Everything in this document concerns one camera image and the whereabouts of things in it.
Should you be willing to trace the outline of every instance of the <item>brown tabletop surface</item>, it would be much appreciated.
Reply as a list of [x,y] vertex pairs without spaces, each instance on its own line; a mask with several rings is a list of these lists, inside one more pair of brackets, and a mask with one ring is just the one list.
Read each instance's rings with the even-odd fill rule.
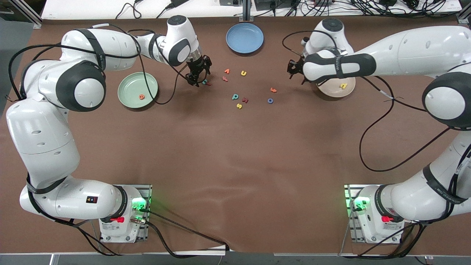
[[[379,39],[412,28],[454,25],[455,18],[396,19],[340,17],[348,41],[360,50]],[[107,72],[104,104],[88,113],[69,115],[69,124],[81,155],[76,178],[107,183],[153,184],[151,208],[200,232],[221,239],[235,251],[337,253],[347,212],[344,184],[401,182],[433,161],[456,136],[448,132],[417,157],[387,173],[365,169],[358,155],[364,129],[390,106],[365,81],[349,96],[333,100],[315,85],[301,85],[302,76],[289,80],[289,59],[298,59],[281,40],[299,30],[312,30],[320,17],[256,18],[264,33],[259,52],[239,56],[227,47],[226,32],[236,18],[192,18],[205,54],[212,59],[212,86],[192,87],[179,79],[174,99],[131,111],[117,98],[117,87],[140,64]],[[103,21],[46,21],[34,30],[29,44],[57,43],[69,30]],[[113,21],[124,30],[144,28],[166,33],[166,20]],[[308,33],[290,37],[286,44],[300,51]],[[23,55],[21,69],[39,50]],[[42,58],[58,59],[60,49]],[[144,59],[166,100],[175,72],[167,65]],[[230,74],[224,73],[229,68]],[[228,83],[222,81],[226,76]],[[421,95],[431,79],[424,76],[386,77],[396,96],[421,106]],[[373,79],[382,89],[385,86]],[[277,93],[270,92],[276,88]],[[232,101],[237,93],[239,101]],[[242,109],[236,104],[249,99]],[[272,105],[267,103],[273,98]],[[444,129],[428,114],[397,105],[367,134],[366,162],[373,168],[397,164]],[[0,123],[2,253],[93,251],[73,228],[55,224],[21,209],[18,198],[26,169],[8,133]],[[471,255],[467,244],[469,215],[453,216],[433,224],[413,254]],[[173,250],[197,250],[217,244],[152,218]],[[91,232],[91,226],[85,225]],[[164,251],[150,231],[146,242],[109,244],[121,253]],[[347,240],[344,252],[358,253],[366,244]],[[377,253],[387,253],[382,247]]]

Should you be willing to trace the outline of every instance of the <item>blue plate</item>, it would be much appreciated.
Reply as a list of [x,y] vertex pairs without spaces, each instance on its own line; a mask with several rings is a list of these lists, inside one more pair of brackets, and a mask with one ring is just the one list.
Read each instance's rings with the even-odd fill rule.
[[239,23],[232,26],[226,34],[229,48],[238,53],[251,53],[263,44],[262,30],[250,23]]

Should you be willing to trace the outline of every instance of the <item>green plate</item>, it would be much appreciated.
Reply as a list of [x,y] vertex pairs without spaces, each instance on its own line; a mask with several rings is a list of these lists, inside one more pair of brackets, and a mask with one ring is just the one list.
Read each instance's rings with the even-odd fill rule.
[[[159,85],[157,80],[149,73],[146,73],[147,84],[155,98]],[[144,99],[140,99],[139,95],[144,95]],[[119,84],[118,98],[123,105],[129,108],[141,108],[152,102],[149,90],[144,80],[144,74],[137,72],[126,76]]]

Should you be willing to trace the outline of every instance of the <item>gray floor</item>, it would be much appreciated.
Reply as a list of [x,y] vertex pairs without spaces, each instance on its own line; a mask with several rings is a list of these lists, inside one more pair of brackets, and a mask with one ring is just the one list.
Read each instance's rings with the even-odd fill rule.
[[[0,18],[0,116],[5,108],[5,95],[11,90],[8,77],[10,58],[20,49],[26,47],[32,32],[32,24],[26,22],[5,21]],[[21,57],[18,57],[12,67],[15,74]]]
[[[0,111],[3,112],[5,99],[11,85],[8,79],[8,63],[11,56],[25,47],[32,32],[32,24],[4,21],[0,18]],[[13,64],[16,72],[21,58]],[[0,255],[0,265],[47,265],[50,255]],[[127,255],[104,257],[100,255],[61,255],[59,265],[217,265],[219,257],[195,257],[175,259],[167,255]],[[273,254],[248,254],[228,252],[221,265],[420,265],[414,258],[385,261],[350,260],[342,257],[275,257]],[[471,258],[436,257],[438,265],[469,265]]]

